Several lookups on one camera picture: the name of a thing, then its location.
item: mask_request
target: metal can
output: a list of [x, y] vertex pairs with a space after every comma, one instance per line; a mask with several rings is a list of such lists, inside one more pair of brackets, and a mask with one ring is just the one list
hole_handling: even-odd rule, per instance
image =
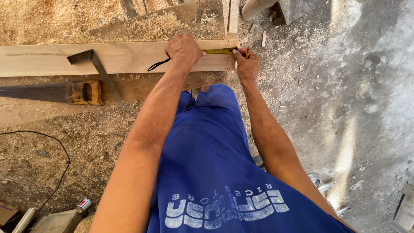
[[85, 213], [85, 211], [92, 205], [92, 201], [88, 198], [83, 199], [76, 207], [76, 211], [80, 214]]

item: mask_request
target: yellow measuring tape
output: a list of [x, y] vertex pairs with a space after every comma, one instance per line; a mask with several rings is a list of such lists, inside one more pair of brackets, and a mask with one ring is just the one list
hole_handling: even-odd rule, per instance
[[205, 49], [204, 51], [207, 54], [232, 54], [231, 51], [236, 49], [237, 47], [233, 48], [225, 48], [225, 49]]

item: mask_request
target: left hand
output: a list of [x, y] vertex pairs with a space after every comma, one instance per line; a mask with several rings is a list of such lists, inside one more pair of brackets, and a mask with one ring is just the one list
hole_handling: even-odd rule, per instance
[[197, 63], [202, 56], [206, 55], [206, 52], [198, 47], [197, 42], [195, 42], [191, 34], [188, 32], [175, 35], [168, 42], [168, 45], [164, 48], [164, 51], [165, 54], [172, 60], [183, 59], [192, 64]]

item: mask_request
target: forearm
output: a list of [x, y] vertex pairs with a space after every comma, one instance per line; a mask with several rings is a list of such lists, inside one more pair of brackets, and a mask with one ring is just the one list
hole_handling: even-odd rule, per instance
[[255, 82], [242, 83], [242, 86], [250, 114], [253, 139], [267, 172], [298, 190], [326, 213], [347, 225], [330, 208], [308, 178], [289, 137], [270, 112]]
[[253, 139], [264, 162], [299, 162], [292, 143], [266, 105], [255, 82], [242, 83], [250, 115]]
[[[172, 62], [145, 100], [103, 193], [91, 233], [143, 232], [147, 227], [159, 158], [189, 66]], [[114, 205], [117, 200], [122, 205]]]

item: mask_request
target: saw handle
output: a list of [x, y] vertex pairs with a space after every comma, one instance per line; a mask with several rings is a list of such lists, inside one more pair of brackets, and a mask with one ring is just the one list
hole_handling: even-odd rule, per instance
[[[91, 86], [91, 99], [88, 99], [87, 84]], [[72, 96], [69, 97], [69, 104], [72, 105], [100, 105], [103, 106], [102, 101], [102, 85], [99, 80], [84, 80], [74, 82], [72, 84]]]

